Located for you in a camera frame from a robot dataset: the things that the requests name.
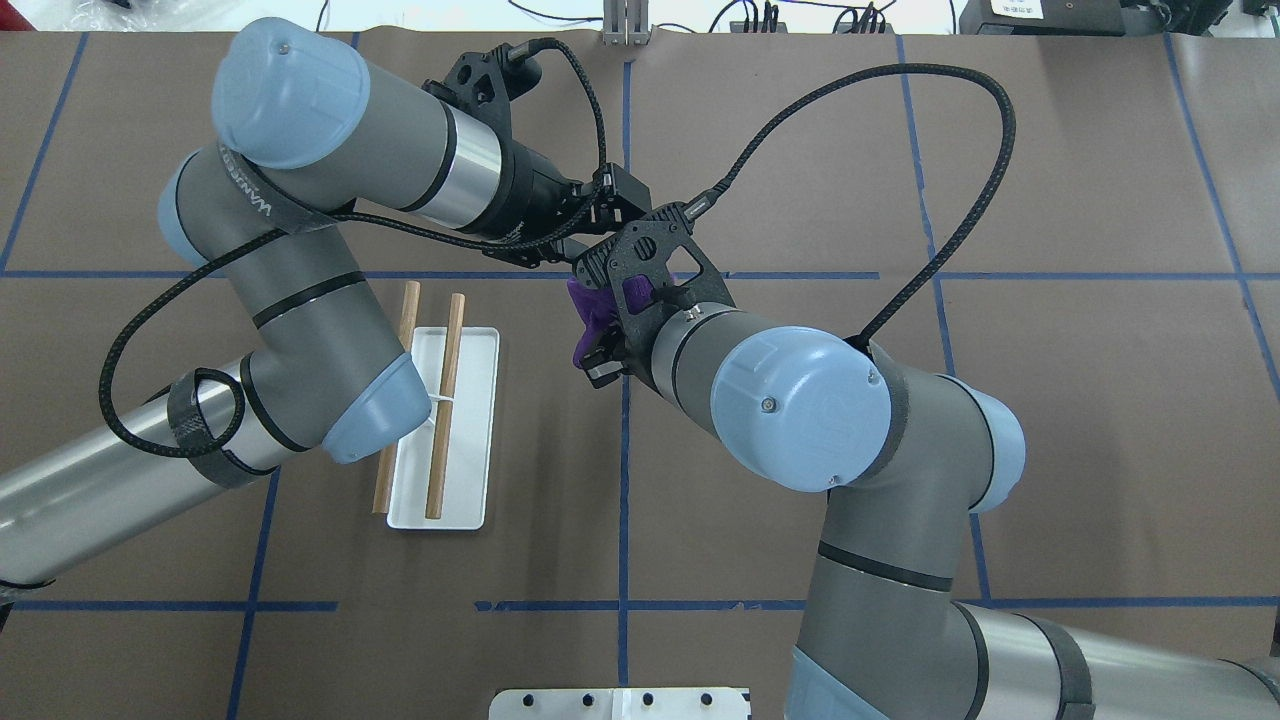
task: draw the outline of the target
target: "white bracket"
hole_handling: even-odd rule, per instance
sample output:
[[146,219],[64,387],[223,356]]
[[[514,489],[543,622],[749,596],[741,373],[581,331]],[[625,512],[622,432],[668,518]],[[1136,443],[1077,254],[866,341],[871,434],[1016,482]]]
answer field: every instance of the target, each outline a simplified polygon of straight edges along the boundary
[[489,720],[750,720],[746,688],[503,691]]
[[649,45],[649,0],[604,0],[605,45]]

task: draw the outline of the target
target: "light blue cap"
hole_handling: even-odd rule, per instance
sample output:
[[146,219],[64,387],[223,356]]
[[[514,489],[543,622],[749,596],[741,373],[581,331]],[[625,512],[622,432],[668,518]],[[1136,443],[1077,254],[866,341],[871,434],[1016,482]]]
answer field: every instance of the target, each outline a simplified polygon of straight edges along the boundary
[[888,720],[872,703],[845,687],[799,647],[791,648],[791,687],[787,689],[786,720]]
[[986,512],[1007,500],[1009,493],[1023,477],[1023,468],[1027,466],[1027,437],[1023,434],[1023,425],[1004,402],[984,392],[978,392],[950,375],[938,377],[963,387],[969,397],[978,404],[978,410],[987,420],[992,448],[991,484],[987,486],[986,495],[969,509],[969,512]]
[[241,155],[291,170],[337,150],[369,106],[360,53],[280,18],[253,20],[232,40],[214,78],[214,128]]
[[169,243],[169,247],[186,260],[188,265],[198,268],[207,263],[209,259],[201,255],[196,250],[196,246],[191,243],[187,231],[182,229],[182,220],[178,219],[178,178],[182,177],[182,170],[187,169],[187,163],[195,156],[195,152],[187,155],[187,159],[178,165],[173,177],[169,178],[164,190],[160,191],[160,201],[156,204],[156,222],[160,224],[160,234],[164,236],[164,241]]
[[801,327],[759,332],[724,357],[712,423],[758,475],[801,492],[854,482],[888,438],[888,387],[861,352]]
[[406,352],[369,383],[320,445],[335,462],[355,462],[416,430],[430,416],[431,398]]

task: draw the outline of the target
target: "purple object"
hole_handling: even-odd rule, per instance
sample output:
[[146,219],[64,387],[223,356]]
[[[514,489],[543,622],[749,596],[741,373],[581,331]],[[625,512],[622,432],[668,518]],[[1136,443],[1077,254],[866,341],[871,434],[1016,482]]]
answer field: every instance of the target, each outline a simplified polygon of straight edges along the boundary
[[[617,322],[618,305],[613,301],[613,291],[607,287],[590,290],[582,287],[577,278],[570,278],[564,284],[568,287],[568,297],[573,301],[577,316],[586,325],[586,329],[582,331],[582,338],[573,348],[573,366],[581,370],[582,357],[595,345],[596,338]],[[627,310],[635,315],[653,301],[653,283],[644,275],[627,278],[622,282],[622,293],[627,299]]]

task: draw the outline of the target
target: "wooden stick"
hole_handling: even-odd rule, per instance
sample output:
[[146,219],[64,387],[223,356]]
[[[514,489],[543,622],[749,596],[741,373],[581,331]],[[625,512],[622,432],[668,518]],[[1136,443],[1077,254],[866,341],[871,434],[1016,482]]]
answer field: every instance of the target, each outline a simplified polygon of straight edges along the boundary
[[[404,300],[401,304],[399,338],[404,350],[413,350],[413,328],[417,325],[417,305],[422,295],[422,283],[404,283]],[[385,515],[392,509],[392,475],[396,474],[396,447],[393,442],[378,455],[378,484],[374,486],[374,514]]]
[[[462,348],[462,311],[466,296],[449,297],[449,327],[444,333],[444,366],[440,370],[440,395],[453,397],[458,386],[458,351]],[[431,473],[426,484],[426,519],[439,520],[444,510],[444,468],[449,462],[449,428],[453,424],[453,402],[442,401],[435,415],[435,442],[431,446]]]

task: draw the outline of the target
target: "clear plastic bag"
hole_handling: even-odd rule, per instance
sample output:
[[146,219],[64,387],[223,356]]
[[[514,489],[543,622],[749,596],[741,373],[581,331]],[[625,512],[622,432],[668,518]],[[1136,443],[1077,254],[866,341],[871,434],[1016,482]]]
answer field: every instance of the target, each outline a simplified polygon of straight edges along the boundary
[[72,17],[61,29],[70,31],[193,31],[241,5],[225,0],[73,0]]

